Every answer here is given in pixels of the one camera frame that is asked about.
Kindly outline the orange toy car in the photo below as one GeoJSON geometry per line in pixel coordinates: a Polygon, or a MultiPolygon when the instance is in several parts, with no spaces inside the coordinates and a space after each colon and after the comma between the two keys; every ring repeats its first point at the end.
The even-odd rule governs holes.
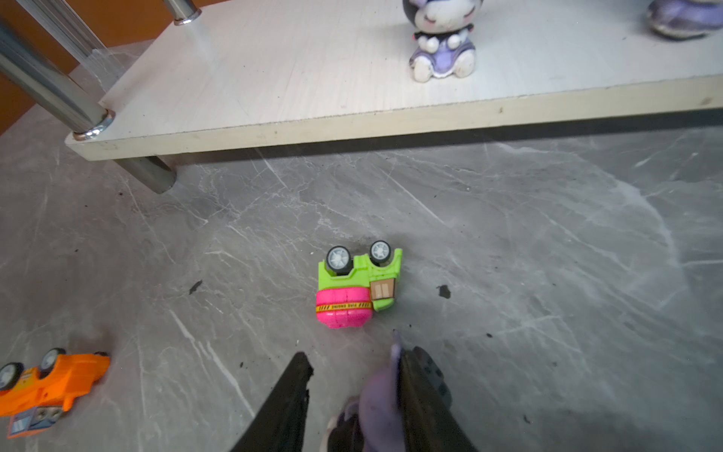
{"type": "Polygon", "coordinates": [[[36,367],[10,362],[1,367],[1,415],[9,418],[9,439],[47,431],[90,393],[111,364],[105,352],[69,354],[51,348],[36,367]]]}

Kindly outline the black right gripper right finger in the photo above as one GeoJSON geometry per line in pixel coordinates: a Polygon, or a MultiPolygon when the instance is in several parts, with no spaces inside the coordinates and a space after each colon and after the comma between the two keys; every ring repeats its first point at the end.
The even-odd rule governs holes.
{"type": "Polygon", "coordinates": [[[401,350],[397,390],[407,451],[476,451],[451,414],[444,373],[426,350],[401,350]]]}

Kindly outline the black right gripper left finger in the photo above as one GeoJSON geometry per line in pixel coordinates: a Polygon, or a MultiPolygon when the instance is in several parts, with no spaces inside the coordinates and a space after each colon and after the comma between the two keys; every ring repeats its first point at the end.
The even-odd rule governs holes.
{"type": "Polygon", "coordinates": [[[308,382],[313,374],[307,355],[297,352],[232,451],[301,451],[310,400],[308,382]]]}

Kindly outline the green pink toy car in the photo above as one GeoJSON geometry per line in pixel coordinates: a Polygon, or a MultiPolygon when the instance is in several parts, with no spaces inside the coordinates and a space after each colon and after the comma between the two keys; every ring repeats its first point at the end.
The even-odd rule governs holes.
{"type": "Polygon", "coordinates": [[[391,308],[401,275],[403,250],[377,240],[369,252],[334,246],[318,265],[316,318],[330,329],[361,328],[391,308]]]}

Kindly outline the black purple Kuromi figure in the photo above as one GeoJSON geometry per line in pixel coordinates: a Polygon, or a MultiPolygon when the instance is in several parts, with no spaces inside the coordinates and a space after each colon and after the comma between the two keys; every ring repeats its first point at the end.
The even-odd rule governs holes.
{"type": "Polygon", "coordinates": [[[722,2],[655,0],[647,8],[654,32],[674,40],[702,38],[722,28],[722,2]]]}

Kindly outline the purple black figure toy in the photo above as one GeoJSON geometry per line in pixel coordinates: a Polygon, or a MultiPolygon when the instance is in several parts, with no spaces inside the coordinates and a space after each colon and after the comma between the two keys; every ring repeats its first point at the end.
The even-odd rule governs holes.
{"type": "Polygon", "coordinates": [[[404,0],[403,11],[415,27],[416,49],[409,59],[418,83],[470,76],[476,69],[476,47],[470,35],[482,0],[404,0]]]}

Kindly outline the white two-tier shelf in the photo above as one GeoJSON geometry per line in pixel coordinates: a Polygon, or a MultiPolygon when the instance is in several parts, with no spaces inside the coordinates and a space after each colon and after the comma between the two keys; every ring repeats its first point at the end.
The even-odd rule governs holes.
{"type": "Polygon", "coordinates": [[[1,69],[155,192],[160,156],[717,109],[722,37],[669,41],[634,1],[487,1],[476,70],[419,83],[397,1],[173,5],[168,26],[101,100],[1,29],[1,69]]]}

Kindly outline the small purple figure toy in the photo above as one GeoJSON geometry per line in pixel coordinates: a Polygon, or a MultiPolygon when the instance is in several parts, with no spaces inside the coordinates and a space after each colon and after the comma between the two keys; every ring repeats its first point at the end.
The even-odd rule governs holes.
{"type": "Polygon", "coordinates": [[[402,341],[393,332],[390,361],[376,371],[359,397],[350,399],[339,416],[329,420],[322,451],[404,451],[399,401],[402,341]]]}

